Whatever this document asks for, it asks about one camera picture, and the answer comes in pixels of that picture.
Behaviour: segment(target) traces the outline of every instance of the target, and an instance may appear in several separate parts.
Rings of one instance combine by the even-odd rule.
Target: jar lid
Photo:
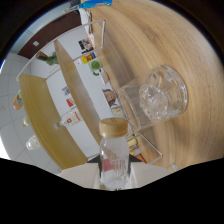
[[[103,137],[122,137],[128,132],[128,121],[123,118],[106,118],[99,122],[99,130]]]

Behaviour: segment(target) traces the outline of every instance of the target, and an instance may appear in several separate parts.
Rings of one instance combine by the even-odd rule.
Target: yellow object
[[[138,144],[138,142],[137,142],[137,140],[136,140],[136,138],[135,138],[134,135],[131,135],[131,136],[129,136],[129,137],[126,138],[126,139],[127,139],[127,141],[128,141],[128,145],[129,145],[129,147]]]
[[[128,122],[123,118],[106,118],[99,122],[99,130],[103,137],[122,137],[128,132]]]

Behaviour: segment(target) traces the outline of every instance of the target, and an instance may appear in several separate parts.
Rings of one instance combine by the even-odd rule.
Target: cup
[[[119,102],[137,131],[177,117],[187,108],[187,88],[181,76],[167,65],[154,67],[118,91]]]

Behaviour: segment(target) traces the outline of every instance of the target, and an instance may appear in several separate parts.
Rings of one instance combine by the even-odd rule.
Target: bottle
[[[66,10],[64,10],[64,12],[68,13],[68,12],[82,9],[82,8],[89,9],[89,8],[93,8],[97,6],[111,5],[111,4],[112,4],[112,0],[91,0],[91,1],[83,2],[82,4],[79,4],[79,5],[75,5],[71,8],[67,8]]]
[[[61,121],[55,124],[55,128],[58,129],[61,126],[72,126],[78,122],[83,121],[82,115],[80,114],[78,108],[75,106],[66,114],[61,117]]]
[[[124,188],[127,182],[129,146],[125,135],[128,122],[123,118],[106,118],[99,122],[102,179],[110,190]]]

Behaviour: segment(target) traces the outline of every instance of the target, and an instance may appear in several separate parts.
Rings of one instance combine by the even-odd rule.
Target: glass
[[[110,190],[124,188],[127,183],[129,147],[125,137],[103,138],[100,158],[104,185]]]
[[[133,79],[118,94],[125,116],[137,131],[177,117],[188,102],[184,81],[167,65]]]

